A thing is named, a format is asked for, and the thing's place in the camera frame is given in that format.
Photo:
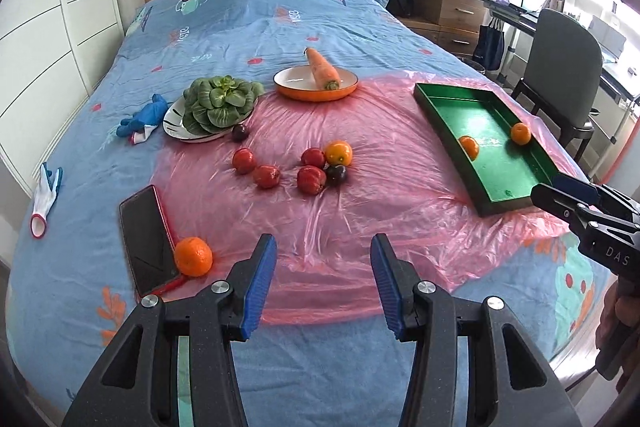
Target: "carrot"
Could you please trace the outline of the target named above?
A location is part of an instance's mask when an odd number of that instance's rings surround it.
[[[306,60],[311,66],[311,73],[319,90],[340,89],[340,75],[335,68],[313,48],[305,50]]]

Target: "hand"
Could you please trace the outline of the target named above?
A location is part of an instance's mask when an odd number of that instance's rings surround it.
[[[621,297],[616,299],[618,291],[618,281],[614,282],[604,296],[604,309],[600,315],[600,325],[596,330],[596,347],[600,347],[606,342],[611,334],[617,318],[624,325],[636,327],[640,321],[640,299],[633,297]],[[616,389],[620,393],[627,380],[640,363],[640,341],[634,350],[622,363],[622,377],[616,384]]]

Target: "green rectangular tray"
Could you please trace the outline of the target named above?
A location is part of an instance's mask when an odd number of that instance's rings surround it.
[[[440,137],[479,216],[531,206],[531,189],[551,184],[555,163],[535,138],[525,146],[510,138],[520,120],[493,92],[442,84],[415,84],[414,98]],[[471,161],[458,142],[464,135],[480,146]]]

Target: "white wardrobe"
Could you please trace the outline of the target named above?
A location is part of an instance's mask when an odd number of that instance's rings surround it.
[[[0,2],[0,159],[29,195],[123,37],[116,0]]]

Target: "trash bin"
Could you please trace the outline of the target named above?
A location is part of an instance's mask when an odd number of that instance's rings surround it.
[[[470,68],[474,68],[478,73],[480,73],[480,74],[485,74],[486,73],[486,70],[482,66],[482,64],[478,64],[475,60],[471,60],[471,58],[469,58],[469,55],[462,55],[462,54],[458,54],[458,53],[454,53],[453,55],[454,55],[454,57],[456,57],[461,62],[464,62]]]

